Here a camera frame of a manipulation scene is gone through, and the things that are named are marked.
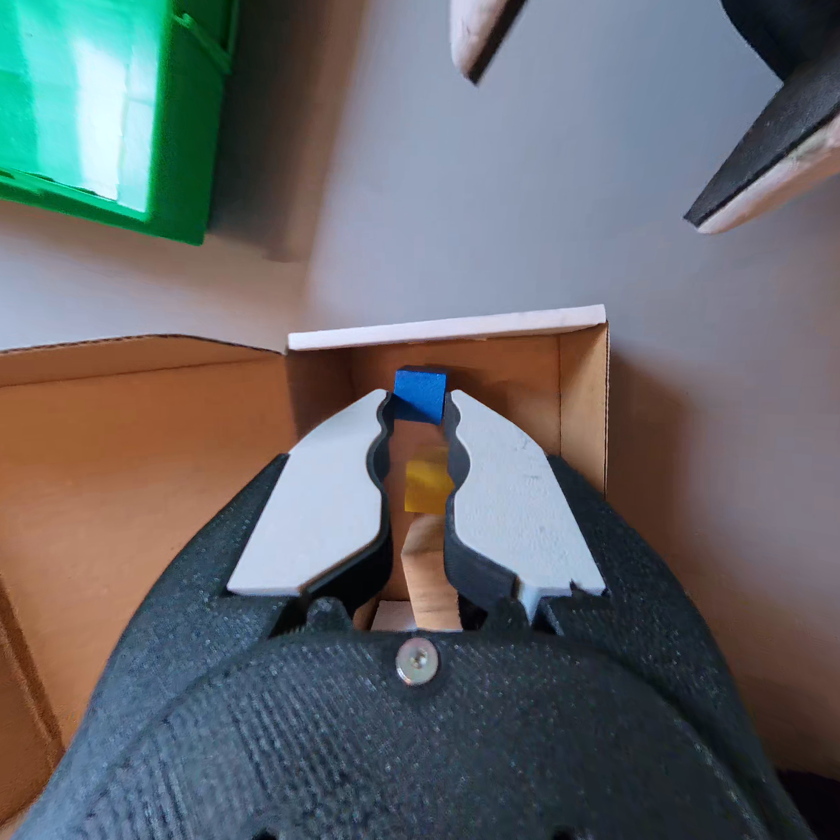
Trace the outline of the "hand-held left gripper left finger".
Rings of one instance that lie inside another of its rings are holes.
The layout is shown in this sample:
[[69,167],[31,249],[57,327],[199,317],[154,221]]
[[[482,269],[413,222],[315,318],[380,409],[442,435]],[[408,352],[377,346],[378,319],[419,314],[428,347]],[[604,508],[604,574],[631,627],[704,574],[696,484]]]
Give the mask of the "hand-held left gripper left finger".
[[374,389],[293,446],[227,582],[230,592],[312,595],[385,537],[375,456],[390,436],[390,400]]

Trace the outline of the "plain wooden cube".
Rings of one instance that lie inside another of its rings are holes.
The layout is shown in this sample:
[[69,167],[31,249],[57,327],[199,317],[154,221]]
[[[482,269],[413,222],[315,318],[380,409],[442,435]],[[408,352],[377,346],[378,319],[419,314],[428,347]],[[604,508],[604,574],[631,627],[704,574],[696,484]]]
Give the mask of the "plain wooden cube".
[[402,568],[417,628],[459,632],[459,597],[445,572],[445,517],[419,514],[402,546]]

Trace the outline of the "blue cube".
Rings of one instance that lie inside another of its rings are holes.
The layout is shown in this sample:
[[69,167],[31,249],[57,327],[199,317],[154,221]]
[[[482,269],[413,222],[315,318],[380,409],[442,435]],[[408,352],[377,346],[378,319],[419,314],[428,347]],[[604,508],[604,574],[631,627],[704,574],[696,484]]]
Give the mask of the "blue cube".
[[439,426],[444,418],[447,387],[444,369],[416,365],[397,369],[392,390],[394,419]]

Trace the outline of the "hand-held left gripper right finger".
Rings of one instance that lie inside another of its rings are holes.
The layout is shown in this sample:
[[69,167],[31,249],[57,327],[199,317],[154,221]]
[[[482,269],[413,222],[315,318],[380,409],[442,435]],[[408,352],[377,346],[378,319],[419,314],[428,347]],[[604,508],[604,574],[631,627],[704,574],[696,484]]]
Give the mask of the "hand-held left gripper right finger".
[[543,449],[461,390],[446,396],[445,573],[476,608],[518,602],[529,621],[547,597],[606,591]]

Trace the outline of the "cardboard mailer box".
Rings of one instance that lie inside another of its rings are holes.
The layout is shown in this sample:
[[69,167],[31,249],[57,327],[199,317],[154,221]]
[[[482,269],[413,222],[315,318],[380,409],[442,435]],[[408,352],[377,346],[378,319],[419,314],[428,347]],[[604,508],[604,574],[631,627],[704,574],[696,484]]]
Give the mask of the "cardboard mailer box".
[[404,365],[606,489],[605,307],[290,333],[278,352],[157,334],[2,351],[2,838],[179,550],[275,455]]

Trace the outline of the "green plastic bin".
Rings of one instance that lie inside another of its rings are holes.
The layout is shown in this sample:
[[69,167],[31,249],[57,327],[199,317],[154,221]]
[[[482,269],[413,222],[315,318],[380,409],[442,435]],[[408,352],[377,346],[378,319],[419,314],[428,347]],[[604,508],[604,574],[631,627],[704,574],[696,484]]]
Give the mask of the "green plastic bin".
[[2,200],[201,245],[239,7],[2,1]]

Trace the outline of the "yellow cube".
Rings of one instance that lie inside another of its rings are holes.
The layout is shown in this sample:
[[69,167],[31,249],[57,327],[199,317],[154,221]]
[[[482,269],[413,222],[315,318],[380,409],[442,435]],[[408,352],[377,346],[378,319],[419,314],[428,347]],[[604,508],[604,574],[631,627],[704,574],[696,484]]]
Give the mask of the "yellow cube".
[[448,447],[420,448],[406,462],[404,510],[443,517],[454,486],[448,473]]

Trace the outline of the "pale wooden cube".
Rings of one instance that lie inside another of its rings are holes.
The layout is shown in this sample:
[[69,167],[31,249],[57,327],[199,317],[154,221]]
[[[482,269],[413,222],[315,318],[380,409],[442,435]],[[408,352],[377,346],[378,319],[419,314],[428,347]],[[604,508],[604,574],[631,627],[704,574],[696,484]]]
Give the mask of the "pale wooden cube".
[[371,624],[372,632],[413,633],[417,624],[409,601],[380,600]]

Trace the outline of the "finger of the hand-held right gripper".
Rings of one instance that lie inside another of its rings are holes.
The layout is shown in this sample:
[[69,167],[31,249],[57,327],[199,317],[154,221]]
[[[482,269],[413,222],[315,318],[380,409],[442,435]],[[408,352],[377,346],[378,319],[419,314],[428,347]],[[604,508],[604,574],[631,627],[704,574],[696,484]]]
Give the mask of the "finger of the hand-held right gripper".
[[449,44],[460,74],[477,86],[525,1],[450,1]]
[[839,172],[839,62],[798,69],[776,92],[684,215],[717,235],[788,203]]

